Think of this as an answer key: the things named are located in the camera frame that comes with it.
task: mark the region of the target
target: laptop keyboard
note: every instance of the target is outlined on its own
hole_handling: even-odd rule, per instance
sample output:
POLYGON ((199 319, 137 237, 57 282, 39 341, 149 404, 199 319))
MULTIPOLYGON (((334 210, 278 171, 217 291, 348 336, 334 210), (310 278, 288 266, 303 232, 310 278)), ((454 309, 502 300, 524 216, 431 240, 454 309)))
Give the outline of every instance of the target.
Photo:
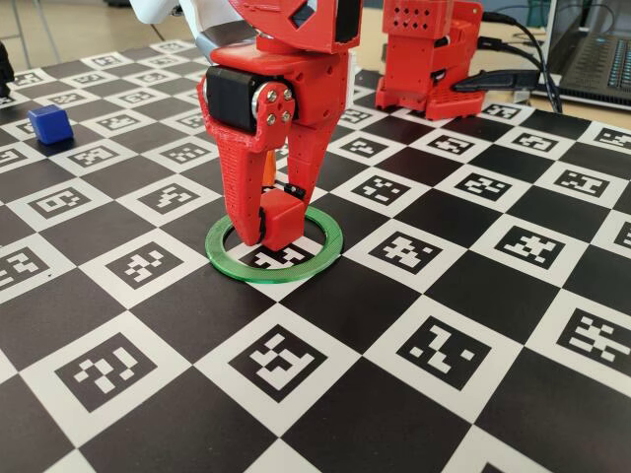
POLYGON ((631 90, 631 41, 617 41, 608 85, 615 89, 631 90))

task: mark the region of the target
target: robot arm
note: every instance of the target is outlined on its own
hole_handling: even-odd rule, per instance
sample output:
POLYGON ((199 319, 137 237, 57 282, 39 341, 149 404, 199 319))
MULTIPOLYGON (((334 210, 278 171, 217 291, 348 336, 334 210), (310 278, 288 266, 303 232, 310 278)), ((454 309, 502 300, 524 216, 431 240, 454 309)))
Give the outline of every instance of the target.
POLYGON ((228 0, 131 0, 131 6, 147 24, 161 23, 179 6, 195 44, 207 59, 217 47, 254 40, 256 35, 228 0))

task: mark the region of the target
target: white square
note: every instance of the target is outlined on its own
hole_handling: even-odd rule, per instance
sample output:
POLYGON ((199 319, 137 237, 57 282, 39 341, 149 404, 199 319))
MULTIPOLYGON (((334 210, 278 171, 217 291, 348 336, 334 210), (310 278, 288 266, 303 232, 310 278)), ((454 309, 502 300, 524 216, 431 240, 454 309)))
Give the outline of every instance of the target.
POLYGON ((183 175, 173 174, 142 187, 141 189, 135 190, 134 192, 119 197, 116 199, 116 202, 128 208, 147 222, 159 227, 220 197, 221 195, 217 192, 214 192, 203 185, 184 177, 183 175), (170 211, 161 213, 140 200, 142 197, 156 191, 162 191, 161 198, 164 199, 164 203, 162 204, 163 208, 168 207, 173 201, 184 203, 174 207, 170 211))
MULTIPOLYGON (((405 253, 405 255, 401 252, 396 254, 396 250, 397 248, 392 248, 390 257, 393 259, 396 258, 397 255, 409 257, 410 251, 413 251, 416 254, 412 254, 412 258, 419 265, 424 258, 430 257, 430 254, 423 254, 423 248, 414 248, 413 250, 405 253)), ((456 261, 465 252, 466 249, 458 246, 457 244, 453 244, 450 241, 428 234, 427 232, 423 232, 422 230, 392 219, 346 251, 344 256, 352 259, 353 261, 357 261, 364 266, 368 266, 378 273, 385 274, 393 280, 398 281, 399 283, 402 283, 419 293, 424 293, 438 280, 438 278, 443 275, 443 273, 445 273, 445 271, 456 263, 456 261), (436 246, 440 249, 440 252, 436 256, 432 255, 432 259, 428 263, 423 263, 423 266, 417 270, 416 274, 370 254, 371 251, 378 248, 378 246, 382 245, 395 234, 402 234, 403 238, 412 237, 419 239, 425 243, 436 246)))
MULTIPOLYGON (((440 349, 443 342, 449 341, 452 334, 448 332, 445 336, 447 338, 441 340, 440 336, 436 335, 435 342, 440 344, 436 345, 438 347, 436 355, 441 354, 440 349)), ((432 301, 426 296, 421 296, 368 349, 364 357, 466 421, 473 423, 521 349, 522 345, 519 343, 432 301), (428 321, 430 316, 490 348, 481 364, 460 390, 396 353, 428 321)), ((453 364, 455 360, 451 361, 450 358, 446 358, 444 361, 453 364)))
POLYGON ((146 105, 154 101, 167 99, 169 95, 154 89, 138 88, 120 92, 113 96, 105 97, 106 101, 111 101, 123 108, 133 108, 135 106, 146 105))
POLYGON ((333 189, 331 193, 368 209, 374 210, 375 212, 379 212, 387 217, 394 217, 429 189, 430 187, 425 184, 421 184, 420 182, 416 182, 411 179, 406 179, 405 177, 393 174, 392 172, 387 172, 383 169, 368 168, 333 189), (374 183, 375 179, 379 179, 386 183, 391 182, 394 187, 396 187, 397 184, 401 184, 402 186, 407 187, 407 189, 395 194, 400 195, 399 197, 396 197, 395 200, 390 200, 389 202, 384 201, 383 203, 358 193, 361 192, 361 188, 366 190, 368 187, 366 192, 370 192, 370 195, 375 195, 375 192, 370 190, 374 189, 371 185, 374 183))
POLYGON ((186 136, 143 153, 145 158, 173 172, 184 172, 219 157, 217 146, 195 136, 186 136))
POLYGON ((397 118, 403 118, 407 121, 413 121, 414 123, 420 123, 421 125, 431 126, 432 128, 441 128, 453 120, 452 118, 446 118, 444 120, 428 120, 427 118, 420 116, 418 111, 411 110, 409 108, 400 108, 399 110, 391 113, 391 115, 396 116, 397 118))
POLYGON ((631 155, 631 130, 626 128, 593 121, 578 141, 631 155))
MULTIPOLYGON (((311 356, 309 352, 305 354, 289 352, 286 355, 290 358, 293 358, 292 355, 301 357, 299 362, 311 356)), ((276 304, 202 358, 195 366, 241 404, 261 424, 280 437, 359 358, 360 355, 358 353, 335 338, 311 325, 283 305, 276 304), (280 402, 276 401, 230 365, 233 359, 237 356, 242 356, 248 350, 250 350, 248 354, 254 360, 254 356, 256 354, 260 355, 260 352, 255 352, 251 345, 262 337, 271 336, 277 326, 282 327, 293 337, 308 345, 310 350, 315 349, 325 356, 323 362, 309 373, 302 382, 294 386, 291 392, 280 402)), ((274 372, 282 375, 287 374, 289 370, 293 370, 291 372, 293 376, 290 379, 294 379, 297 375, 296 368, 299 365, 297 363, 292 363, 291 365, 287 370, 279 368, 279 371, 274 372)), ((261 378, 264 375, 262 373, 263 370, 265 369, 261 369, 257 374, 261 378)), ((268 385, 270 389, 275 389, 271 383, 268 385)))
POLYGON ((96 473, 86 457, 79 450, 72 450, 66 456, 57 461, 44 473, 96 473))
POLYGON ((531 106, 488 101, 482 106, 480 116, 488 120, 517 126, 524 123, 533 113, 534 108, 531 106))
POLYGON ((631 319, 628 315, 561 290, 528 338, 526 346, 631 397, 631 377, 614 368, 617 358, 628 359, 631 356, 631 347, 615 341, 617 333, 624 330, 631 330, 631 319), (572 326, 575 325, 569 324, 574 317, 586 317, 591 322, 603 320, 611 324, 608 327, 611 330, 598 330, 586 320, 585 326, 591 326, 589 330, 585 330, 584 326, 581 327, 584 330, 572 331, 572 326), (563 332, 568 329, 572 337, 570 340, 573 341, 561 345, 559 342, 563 332), (571 350, 567 345, 572 345, 576 350, 571 350))
POLYGON ((128 131, 137 130, 138 128, 155 122, 156 120, 153 118, 149 118, 136 110, 123 109, 86 120, 83 124, 100 135, 109 138, 128 131))
MULTIPOLYGON (((296 241, 292 242, 293 245, 303 249, 307 253, 316 255, 322 249, 322 245, 307 238, 306 236, 301 236, 296 241)), ((254 246, 247 246, 245 243, 239 243, 234 248, 231 248, 228 251, 228 255, 235 259, 239 260, 243 258, 248 253, 260 248, 260 244, 256 244, 254 246)), ((255 284, 248 283, 253 288, 258 291, 261 291, 269 298, 273 299, 276 302, 279 302, 289 296, 290 293, 293 293, 297 288, 305 284, 309 281, 310 278, 302 279, 300 281, 292 281, 291 283, 282 283, 282 284, 255 284)))
POLYGON ((468 163, 489 146, 491 146, 491 143, 488 141, 461 135, 445 128, 431 131, 410 145, 411 148, 442 156, 459 163, 468 163))
POLYGON ((157 56, 148 57, 147 59, 141 59, 136 62, 138 64, 142 64, 143 66, 163 69, 165 67, 177 66, 177 64, 188 62, 188 59, 185 59, 181 56, 175 56, 173 54, 160 54, 157 56))
POLYGON ((281 439, 271 444, 249 466, 245 473, 277 473, 283 471, 291 473, 319 473, 319 470, 311 465, 304 456, 281 439))
POLYGON ((25 103, 30 99, 22 94, 18 94, 17 92, 11 91, 11 94, 8 97, 0 98, 0 110, 2 108, 8 108, 10 106, 18 105, 20 103, 25 103))
POLYGON ((0 264, 6 268, 0 267, 0 304, 52 281, 75 267, 39 234, 0 247, 0 264), (12 266, 16 274, 7 271, 8 265, 12 266), (24 273, 26 278, 16 280, 16 276, 24 273))
POLYGON ((190 363, 130 312, 22 370, 20 375, 75 446, 81 446, 158 392, 190 363), (55 373, 116 334, 122 334, 156 367, 89 412, 55 373))
POLYGON ((557 161, 534 184, 610 209, 628 183, 627 179, 557 161))
POLYGON ((572 271, 574 271, 574 267, 581 259, 581 256, 583 256, 587 247, 588 244, 583 241, 559 234, 558 232, 554 232, 546 227, 541 227, 526 220, 504 214, 489 227, 471 249, 513 269, 517 269, 542 281, 561 287, 565 284, 570 274, 572 274, 572 271), (516 254, 514 252, 509 253, 496 248, 504 236, 515 227, 524 229, 528 233, 534 233, 549 238, 563 245, 559 254, 548 268, 520 259, 516 255, 514 256, 514 254, 516 254))
POLYGON ((7 203, 37 232, 96 209, 111 198, 78 177, 7 203))
POLYGON ((604 219, 592 244, 631 259, 631 215, 612 210, 604 219))
POLYGON ((162 120, 162 123, 188 135, 197 135, 206 130, 204 117, 199 108, 170 116, 162 120))
POLYGON ((559 135, 516 126, 495 143, 556 161, 565 155, 575 142, 559 135))
POLYGON ((81 89, 71 89, 69 91, 57 92, 55 94, 38 97, 35 101, 42 106, 57 105, 61 108, 70 108, 75 105, 82 105, 99 99, 99 96, 95 96, 91 92, 83 91, 81 89))
POLYGON ((4 353, 2 353, 2 350, 0 350, 0 384, 12 377, 15 373, 17 373, 16 369, 13 368, 11 362, 4 353))
POLYGON ((175 72, 163 69, 149 69, 147 71, 137 72, 135 74, 125 76, 124 79, 125 81, 129 81, 140 87, 151 87, 156 84, 172 81, 173 79, 179 79, 179 75, 175 72))
POLYGON ((365 131, 354 131, 330 143, 327 151, 363 165, 373 166, 403 148, 405 145, 388 140, 388 138, 371 135, 365 131))
POLYGON ((192 49, 193 47, 195 47, 194 44, 179 39, 157 42, 155 44, 151 44, 150 46, 151 48, 155 49, 158 52, 162 52, 163 54, 173 54, 175 52, 188 51, 188 49, 192 49))
POLYGON ((530 189, 530 184, 488 169, 463 165, 434 187, 498 212, 507 212, 530 189))
POLYGON ((514 448, 471 426, 443 473, 480 473, 486 465, 511 473, 550 473, 514 448))
POLYGON ((85 89, 86 87, 97 86, 107 82, 115 81, 118 78, 106 71, 90 71, 75 74, 74 76, 59 79, 60 82, 68 84, 75 89, 85 89))
POLYGON ((80 269, 90 276, 99 286, 110 293, 125 308, 130 308, 206 264, 209 264, 208 259, 197 251, 190 249, 184 243, 166 234, 162 230, 155 229, 82 264, 80 269), (134 251, 148 243, 155 243, 167 253, 181 260, 181 263, 143 286, 134 289, 120 279, 118 275, 110 271, 107 265, 125 255, 134 253, 134 251))
POLYGON ((106 52, 104 54, 84 57, 81 61, 87 66, 98 70, 111 69, 112 67, 123 66, 134 62, 119 52, 106 52))
POLYGON ((56 164, 77 176, 104 169, 127 160, 136 153, 115 141, 102 139, 54 155, 56 164))
POLYGON ((24 143, 0 146, 0 173, 45 159, 46 156, 24 143))
POLYGON ((9 83, 9 88, 14 91, 25 89, 26 87, 40 86, 42 84, 48 84, 50 82, 56 81, 54 77, 45 73, 43 69, 40 68, 16 72, 14 75, 15 80, 9 83))
POLYGON ((382 111, 351 104, 344 110, 337 124, 353 130, 361 130, 385 117, 387 113, 382 111))

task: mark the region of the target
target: chair leg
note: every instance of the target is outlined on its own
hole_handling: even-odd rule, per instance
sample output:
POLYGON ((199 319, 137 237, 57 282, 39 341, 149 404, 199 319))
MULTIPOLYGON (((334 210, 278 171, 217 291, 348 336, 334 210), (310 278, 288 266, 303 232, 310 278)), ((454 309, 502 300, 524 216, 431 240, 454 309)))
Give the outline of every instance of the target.
POLYGON ((39 0, 33 0, 33 4, 35 5, 35 9, 37 10, 37 13, 39 14, 39 19, 41 20, 41 23, 43 24, 43 28, 45 29, 46 34, 48 35, 48 40, 50 41, 50 47, 52 48, 52 53, 55 56, 55 61, 61 62, 61 58, 59 57, 59 51, 57 50, 57 45, 55 44, 55 41, 52 38, 52 34, 50 33, 50 28, 48 27, 46 16, 43 13, 43 10, 41 9, 41 3, 39 2, 39 0))
POLYGON ((24 58, 27 61, 27 67, 31 69, 31 59, 29 58, 29 51, 27 50, 27 42, 24 39, 24 32, 22 31, 22 23, 20 23, 20 15, 18 15, 18 6, 16 0, 11 0, 11 6, 13 7, 13 16, 16 18, 16 25, 18 26, 18 36, 22 42, 22 50, 24 51, 24 58))

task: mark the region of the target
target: black square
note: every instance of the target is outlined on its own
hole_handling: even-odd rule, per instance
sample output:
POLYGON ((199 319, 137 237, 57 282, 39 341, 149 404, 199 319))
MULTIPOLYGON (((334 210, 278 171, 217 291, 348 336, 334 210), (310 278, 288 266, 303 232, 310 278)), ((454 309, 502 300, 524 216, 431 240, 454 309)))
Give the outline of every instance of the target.
POLYGON ((394 232, 368 254, 412 274, 418 274, 441 251, 437 246, 414 236, 394 232))
POLYGON ((198 194, 174 182, 147 195, 143 195, 138 200, 150 209, 165 215, 198 198, 198 194))
POLYGON ((516 145, 525 146, 526 148, 531 148, 533 150, 543 151, 545 153, 547 153, 559 144, 557 140, 543 138, 531 133, 522 133, 515 140, 513 140, 513 143, 515 143, 516 145))
POLYGON ((74 269, 2 305, 0 347, 22 370, 123 311, 92 279, 74 269))
POLYGON ((469 247, 500 215, 487 207, 430 189, 396 218, 437 237, 469 247))
POLYGON ((631 222, 626 222, 614 242, 621 246, 631 248, 631 222))
POLYGON ((526 348, 476 425, 550 471, 631 469, 629 398, 526 348))
POLYGON ((631 160, 629 155, 607 150, 600 146, 575 143, 563 155, 561 161, 587 169, 594 169, 605 174, 616 175, 623 179, 631 179, 631 160))
POLYGON ((533 130, 544 131, 553 135, 563 136, 571 140, 578 140, 590 126, 588 120, 559 113, 535 110, 522 126, 533 130))
POLYGON ((565 243, 560 241, 513 226, 495 245, 495 249, 540 268, 549 269, 564 246, 565 243))
POLYGON ((177 141, 187 135, 162 123, 152 123, 137 130, 128 131, 111 139, 136 153, 144 153, 154 148, 177 141))
POLYGON ((283 440, 319 471, 442 471, 470 424, 360 359, 283 440))
POLYGON ((362 131, 409 145, 433 130, 434 128, 431 126, 389 115, 372 125, 368 125, 362 131))
POLYGON ((2 470, 36 473, 73 450, 50 415, 19 376, 0 384, 2 470))
POLYGON ((494 202, 502 197, 511 187, 513 186, 508 182, 493 179, 492 177, 487 177, 476 172, 472 172, 455 186, 456 189, 494 202))
POLYGON ((74 187, 66 187, 29 202, 29 206, 45 219, 51 219, 92 202, 74 187))
POLYGON ((156 365, 121 333, 55 371, 88 412, 103 406, 156 365))
POLYGON ((48 265, 27 246, 0 257, 0 289, 6 291, 44 272, 48 265))
POLYGON ((454 160, 441 158, 414 148, 403 148, 387 160, 379 163, 377 168, 434 186, 460 166, 462 164, 454 160))
POLYGON ((429 316, 396 353, 457 390, 462 390, 491 348, 429 316))
POLYGON ((138 289, 177 268, 183 261, 154 241, 110 262, 106 268, 138 289))
POLYGON ((337 221, 344 235, 344 247, 351 248, 387 221, 387 217, 333 194, 320 197, 314 207, 337 221))
POLYGON ((583 241, 592 241, 608 210, 541 187, 531 187, 509 214, 583 241))
POLYGON ((559 289, 473 251, 427 291, 433 300, 525 343, 559 289))
POLYGON ((382 205, 390 205, 408 190, 410 188, 407 185, 374 175, 352 192, 382 205))
POLYGON ((317 370, 326 356, 276 325, 230 360, 230 366, 281 402, 317 370))
POLYGON ((630 133, 623 133, 618 130, 612 130, 611 128, 602 128, 598 136, 596 136, 596 141, 631 151, 630 133))
POLYGON ((11 202, 73 177, 70 172, 48 160, 7 170, 0 173, 0 200, 11 202))
POLYGON ((137 156, 91 172, 83 179, 112 199, 117 199, 169 175, 172 175, 170 170, 137 156))
POLYGON ((624 313, 631 313, 631 261, 589 246, 564 288, 624 313))
POLYGON ((274 301, 210 264, 132 312, 192 363, 268 310, 274 301))
POLYGON ((460 156, 467 150, 473 148, 474 143, 449 135, 439 136, 427 144, 430 148, 445 151, 456 156, 460 156))
POLYGON ((554 183, 593 197, 600 197, 609 185, 607 180, 568 169, 564 170, 554 183))
POLYGON ((282 304, 364 353, 417 298, 408 287, 342 257, 282 304))
POLYGON ((101 472, 238 472, 275 440, 191 368, 84 444, 81 452, 101 472))
POLYGON ((75 264, 83 264, 154 227, 116 202, 41 232, 75 264))
POLYGON ((387 145, 371 141, 367 138, 358 138, 353 141, 349 141, 343 146, 340 146, 342 150, 346 150, 349 153, 359 156, 360 158, 371 158, 374 155, 380 153, 387 148, 387 145))
POLYGON ((597 315, 577 308, 556 343, 617 372, 631 374, 631 330, 597 315))
POLYGON ((488 120, 480 116, 468 116, 466 118, 456 118, 446 123, 443 128, 462 135, 473 136, 481 140, 496 141, 502 138, 513 127, 506 123, 488 120))

